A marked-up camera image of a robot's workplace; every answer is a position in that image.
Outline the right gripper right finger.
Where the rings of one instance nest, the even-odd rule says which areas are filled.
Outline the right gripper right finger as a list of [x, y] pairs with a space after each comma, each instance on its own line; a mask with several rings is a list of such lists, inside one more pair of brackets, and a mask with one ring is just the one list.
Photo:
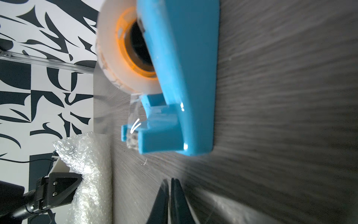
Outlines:
[[172, 224], [195, 224], [179, 179], [171, 179], [170, 214]]

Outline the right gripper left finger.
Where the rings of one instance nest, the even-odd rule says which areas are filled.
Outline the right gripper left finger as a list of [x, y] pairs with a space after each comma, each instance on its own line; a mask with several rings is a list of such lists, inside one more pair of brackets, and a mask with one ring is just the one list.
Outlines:
[[146, 224], [168, 224], [169, 184], [163, 180]]

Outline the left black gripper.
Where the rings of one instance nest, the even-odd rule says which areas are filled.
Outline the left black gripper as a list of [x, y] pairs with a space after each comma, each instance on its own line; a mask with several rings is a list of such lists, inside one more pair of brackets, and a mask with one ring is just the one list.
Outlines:
[[82, 181], [76, 173], [53, 172], [37, 181], [36, 189], [1, 181], [1, 223], [21, 224], [23, 220], [47, 214], [53, 223], [52, 208], [70, 204]]

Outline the clear bubble wrap sheet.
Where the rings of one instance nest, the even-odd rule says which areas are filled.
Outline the clear bubble wrap sheet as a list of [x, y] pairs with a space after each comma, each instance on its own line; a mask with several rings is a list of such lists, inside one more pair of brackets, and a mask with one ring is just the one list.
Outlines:
[[67, 224], [112, 223], [112, 160], [109, 137], [88, 132], [53, 143], [60, 159], [82, 181], [74, 194]]

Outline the blue tape dispenser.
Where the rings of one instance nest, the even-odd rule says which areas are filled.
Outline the blue tape dispenser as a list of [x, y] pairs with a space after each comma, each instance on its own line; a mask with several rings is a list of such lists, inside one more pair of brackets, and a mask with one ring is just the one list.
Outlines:
[[121, 139], [140, 154], [213, 150], [219, 1], [105, 1], [98, 65], [131, 95]]

